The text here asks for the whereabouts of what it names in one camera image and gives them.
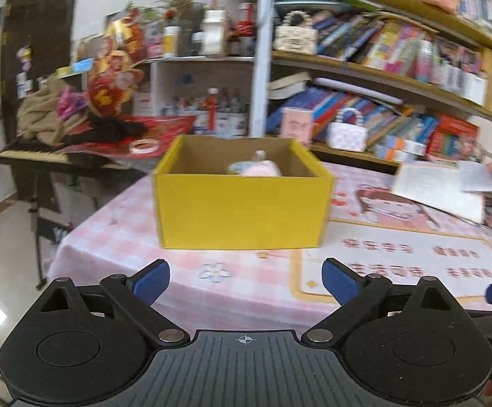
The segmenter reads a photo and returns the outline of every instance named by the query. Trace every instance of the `keyboard stand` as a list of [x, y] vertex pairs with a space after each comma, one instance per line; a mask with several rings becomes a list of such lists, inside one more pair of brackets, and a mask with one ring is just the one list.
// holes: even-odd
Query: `keyboard stand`
[[[46, 275], [44, 274], [41, 258], [40, 238], [48, 239], [53, 244], [59, 244], [61, 239], [72, 230], [72, 228], [65, 227], [40, 216], [39, 175], [43, 172], [55, 172], [90, 178], [118, 176], [120, 179], [126, 178], [133, 182], [145, 176], [145, 173], [142, 171], [129, 169], [116, 163], [108, 163], [94, 169], [79, 167], [70, 163], [67, 155], [19, 148], [16, 140], [6, 145], [0, 151], [0, 164], [18, 167], [24, 171], [33, 173], [33, 195], [30, 199], [31, 206], [28, 212], [31, 215], [31, 229], [35, 237], [35, 253], [39, 279], [36, 288], [38, 290], [41, 290], [46, 285]], [[99, 208], [95, 198], [93, 198], [93, 204], [96, 209]]]

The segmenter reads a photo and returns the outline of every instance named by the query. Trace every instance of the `fortune doll decoration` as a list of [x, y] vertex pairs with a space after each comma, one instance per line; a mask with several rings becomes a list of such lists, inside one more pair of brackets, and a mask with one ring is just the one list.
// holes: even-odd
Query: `fortune doll decoration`
[[140, 23], [138, 7], [128, 9], [127, 16], [109, 24], [106, 36], [113, 38], [117, 48], [125, 50], [134, 64], [146, 59], [144, 31]]
[[138, 58], [136, 49], [132, 48], [135, 40], [131, 38], [133, 36], [122, 41], [123, 37], [116, 40], [107, 35], [101, 41], [97, 59], [88, 74], [86, 92], [90, 110], [98, 116], [119, 115], [122, 103], [131, 99], [144, 78], [144, 72], [134, 68], [133, 58], [124, 50], [116, 50], [118, 44], [129, 45], [129, 50]]

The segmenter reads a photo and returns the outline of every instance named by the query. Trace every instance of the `open book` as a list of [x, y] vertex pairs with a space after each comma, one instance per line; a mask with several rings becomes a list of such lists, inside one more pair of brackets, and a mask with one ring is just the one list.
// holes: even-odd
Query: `open book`
[[402, 164], [391, 192], [478, 224], [484, 220], [483, 194], [461, 190], [461, 173], [457, 165]]

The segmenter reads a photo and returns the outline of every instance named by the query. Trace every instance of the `cartoon girl illustration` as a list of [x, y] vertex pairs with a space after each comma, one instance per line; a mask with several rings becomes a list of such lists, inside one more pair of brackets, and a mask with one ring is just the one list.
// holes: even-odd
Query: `cartoon girl illustration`
[[357, 190], [361, 212], [367, 220], [388, 228], [432, 231], [438, 224], [424, 208], [412, 200], [399, 197], [388, 189], [361, 185]]

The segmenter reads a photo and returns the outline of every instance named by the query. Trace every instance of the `tile floor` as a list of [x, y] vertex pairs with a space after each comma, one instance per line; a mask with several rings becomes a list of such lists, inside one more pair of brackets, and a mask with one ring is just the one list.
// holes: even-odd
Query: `tile floor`
[[[18, 202], [0, 214], [0, 309], [6, 315], [0, 347], [40, 293], [35, 289], [35, 246], [27, 210], [26, 203]], [[0, 397], [10, 400], [1, 383]]]

